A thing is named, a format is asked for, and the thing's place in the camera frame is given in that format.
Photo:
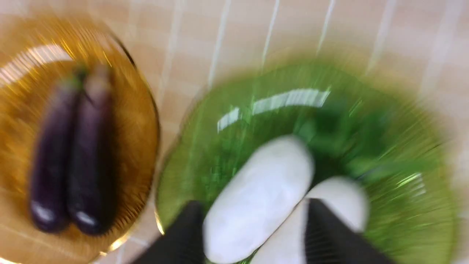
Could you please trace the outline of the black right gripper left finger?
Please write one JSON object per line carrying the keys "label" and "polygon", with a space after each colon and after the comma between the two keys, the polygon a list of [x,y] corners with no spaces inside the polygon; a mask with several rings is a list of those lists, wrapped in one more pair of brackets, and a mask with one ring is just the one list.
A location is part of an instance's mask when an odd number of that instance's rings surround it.
{"label": "black right gripper left finger", "polygon": [[199,201],[189,201],[164,235],[154,241],[134,264],[204,264],[204,212]]}

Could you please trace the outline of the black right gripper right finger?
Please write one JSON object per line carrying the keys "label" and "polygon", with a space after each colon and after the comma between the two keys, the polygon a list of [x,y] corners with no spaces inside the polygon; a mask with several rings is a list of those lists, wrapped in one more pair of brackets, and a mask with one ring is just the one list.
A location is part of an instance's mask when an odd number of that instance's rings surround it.
{"label": "black right gripper right finger", "polygon": [[309,199],[304,255],[308,264],[394,263],[316,198]]}

